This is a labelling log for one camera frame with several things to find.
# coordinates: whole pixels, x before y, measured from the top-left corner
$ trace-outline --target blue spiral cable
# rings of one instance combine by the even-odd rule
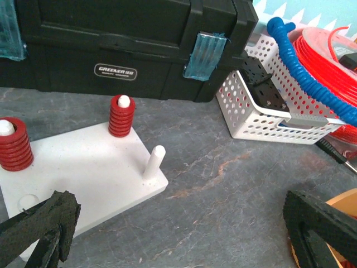
[[[267,24],[268,33],[275,39],[279,47],[279,56],[292,77],[300,84],[301,89],[309,96],[322,102],[338,115],[344,122],[357,127],[357,109],[344,102],[316,81],[299,62],[295,49],[288,38],[288,32],[295,29],[295,24],[284,24],[279,17],[272,18]]]

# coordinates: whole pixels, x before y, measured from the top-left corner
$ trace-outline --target gray table surface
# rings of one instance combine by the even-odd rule
[[[109,101],[3,88],[0,117],[24,120],[34,141],[107,121]],[[133,127],[145,146],[166,148],[168,187],[76,237],[62,267],[294,267],[282,217],[287,190],[328,200],[357,186],[316,146],[232,139],[215,99],[136,103]],[[7,218],[0,195],[0,222]]]

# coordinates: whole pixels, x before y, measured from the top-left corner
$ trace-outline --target black toolbox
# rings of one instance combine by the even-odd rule
[[[239,69],[258,21],[250,0],[16,0],[16,9],[28,55],[0,59],[0,87],[195,102]],[[183,76],[199,33],[227,38],[205,82]]]

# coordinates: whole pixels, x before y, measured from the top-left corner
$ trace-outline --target perforated basket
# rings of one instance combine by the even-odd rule
[[[258,141],[313,144],[345,123],[325,105],[301,90],[282,63],[272,37],[262,35],[245,48],[258,58],[279,90],[290,112],[258,106],[239,71],[232,72],[217,93],[217,99],[233,138]]]

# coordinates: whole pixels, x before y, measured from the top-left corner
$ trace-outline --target logo label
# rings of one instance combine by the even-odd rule
[[[98,63],[94,67],[94,74],[107,78],[134,81],[138,75],[138,71],[133,68]]]

